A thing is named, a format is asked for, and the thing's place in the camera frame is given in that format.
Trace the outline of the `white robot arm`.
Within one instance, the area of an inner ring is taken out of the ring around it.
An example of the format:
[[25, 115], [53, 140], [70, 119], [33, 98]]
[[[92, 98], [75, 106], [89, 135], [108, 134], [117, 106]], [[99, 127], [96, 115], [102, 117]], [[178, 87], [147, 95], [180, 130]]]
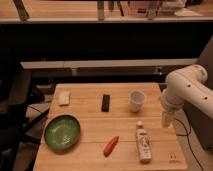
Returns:
[[207, 78], [208, 73], [201, 65], [190, 65], [166, 76], [166, 88], [159, 97], [164, 128], [170, 126], [174, 113], [183, 107], [185, 101], [213, 119], [213, 90], [204, 85]]

